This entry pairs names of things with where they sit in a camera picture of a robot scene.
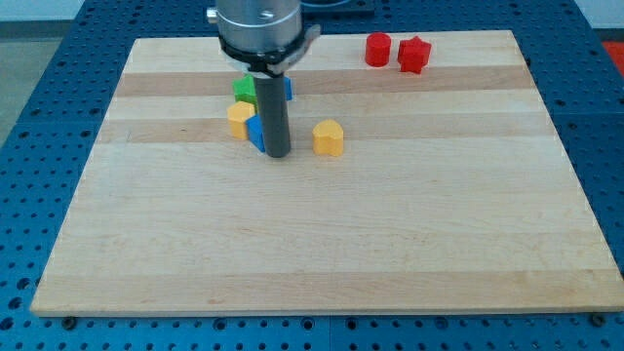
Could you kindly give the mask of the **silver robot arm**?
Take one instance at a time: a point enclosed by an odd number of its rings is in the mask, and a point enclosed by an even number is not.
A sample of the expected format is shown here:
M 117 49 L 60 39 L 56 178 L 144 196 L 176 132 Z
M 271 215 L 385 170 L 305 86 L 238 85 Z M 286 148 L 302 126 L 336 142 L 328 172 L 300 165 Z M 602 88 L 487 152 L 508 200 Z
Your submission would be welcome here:
M 226 61 L 260 79 L 284 75 L 321 36 L 320 25 L 304 27 L 299 0 L 216 0 L 206 18 Z

